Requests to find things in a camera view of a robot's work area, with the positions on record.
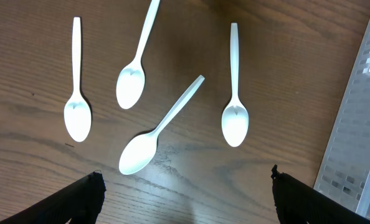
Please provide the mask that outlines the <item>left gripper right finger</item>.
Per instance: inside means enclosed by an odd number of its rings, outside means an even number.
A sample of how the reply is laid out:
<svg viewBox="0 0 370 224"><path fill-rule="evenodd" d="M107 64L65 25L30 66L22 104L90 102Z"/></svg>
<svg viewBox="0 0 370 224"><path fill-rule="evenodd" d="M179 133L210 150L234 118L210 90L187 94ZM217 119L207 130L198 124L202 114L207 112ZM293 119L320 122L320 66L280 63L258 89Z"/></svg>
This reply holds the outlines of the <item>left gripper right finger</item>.
<svg viewBox="0 0 370 224"><path fill-rule="evenodd" d="M370 224L296 178L272 168L272 192L281 224Z"/></svg>

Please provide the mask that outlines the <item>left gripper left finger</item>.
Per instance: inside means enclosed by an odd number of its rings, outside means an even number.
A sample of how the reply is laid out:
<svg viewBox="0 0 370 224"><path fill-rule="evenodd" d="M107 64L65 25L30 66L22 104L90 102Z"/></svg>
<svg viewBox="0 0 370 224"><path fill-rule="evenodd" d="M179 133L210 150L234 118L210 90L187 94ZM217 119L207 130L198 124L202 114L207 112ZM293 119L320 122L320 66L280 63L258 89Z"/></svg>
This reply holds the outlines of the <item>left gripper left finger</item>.
<svg viewBox="0 0 370 224"><path fill-rule="evenodd" d="M105 192L102 174L92 172L0 224L95 223Z"/></svg>

